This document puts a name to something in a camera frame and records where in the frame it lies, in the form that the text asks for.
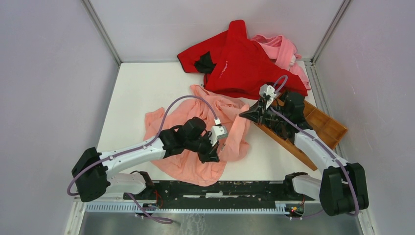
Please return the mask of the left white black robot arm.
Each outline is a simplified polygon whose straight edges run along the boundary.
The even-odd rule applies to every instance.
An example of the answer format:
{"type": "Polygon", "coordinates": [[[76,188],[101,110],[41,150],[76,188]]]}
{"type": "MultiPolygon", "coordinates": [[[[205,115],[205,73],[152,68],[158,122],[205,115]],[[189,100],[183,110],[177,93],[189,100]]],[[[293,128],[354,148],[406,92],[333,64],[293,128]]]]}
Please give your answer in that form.
{"type": "Polygon", "coordinates": [[[219,140],[228,132],[219,119],[208,131],[206,123],[193,117],[183,125],[161,130],[158,136],[124,149],[98,152],[86,149],[73,167],[75,196],[82,202],[94,201],[105,194],[131,193],[142,199],[150,198],[154,186],[147,172],[126,174],[124,170],[142,163],[180,155],[184,150],[197,154],[201,163],[219,162],[219,140]]]}

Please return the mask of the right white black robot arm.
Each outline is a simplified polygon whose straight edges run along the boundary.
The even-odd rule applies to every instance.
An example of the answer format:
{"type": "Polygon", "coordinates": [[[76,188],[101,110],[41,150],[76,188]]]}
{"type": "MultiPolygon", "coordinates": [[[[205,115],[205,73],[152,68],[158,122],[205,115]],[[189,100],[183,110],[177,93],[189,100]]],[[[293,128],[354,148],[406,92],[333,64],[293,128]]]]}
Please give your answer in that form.
{"type": "Polygon", "coordinates": [[[265,126],[278,137],[288,140],[322,174],[321,179],[304,172],[286,175],[283,195],[289,200],[295,200],[301,194],[308,196],[320,202],[329,216],[357,216],[361,210],[367,209],[369,198],[363,166],[341,158],[318,137],[303,114],[304,96],[285,92],[282,95],[283,104],[270,99],[271,96],[264,95],[239,116],[265,126]]]}

